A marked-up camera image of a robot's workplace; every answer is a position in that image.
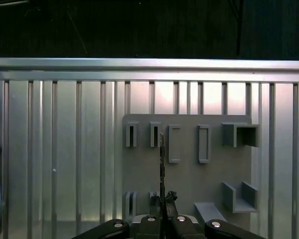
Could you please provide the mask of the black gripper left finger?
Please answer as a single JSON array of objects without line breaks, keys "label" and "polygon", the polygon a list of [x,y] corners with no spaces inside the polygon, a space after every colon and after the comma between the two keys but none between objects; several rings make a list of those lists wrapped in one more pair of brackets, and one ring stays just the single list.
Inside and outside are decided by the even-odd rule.
[{"label": "black gripper left finger", "polygon": [[112,219],[84,233],[76,239],[160,239],[162,238],[162,212],[159,196],[150,198],[151,215],[138,215],[134,222]]}]

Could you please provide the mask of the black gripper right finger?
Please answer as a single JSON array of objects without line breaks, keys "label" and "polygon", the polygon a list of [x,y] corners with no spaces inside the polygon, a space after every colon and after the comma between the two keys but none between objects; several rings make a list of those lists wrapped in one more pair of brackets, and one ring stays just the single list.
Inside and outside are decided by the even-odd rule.
[{"label": "black gripper right finger", "polygon": [[203,226],[193,223],[188,216],[179,215],[176,192],[164,197],[164,229],[168,239],[260,239],[261,236],[224,220],[211,219]]}]

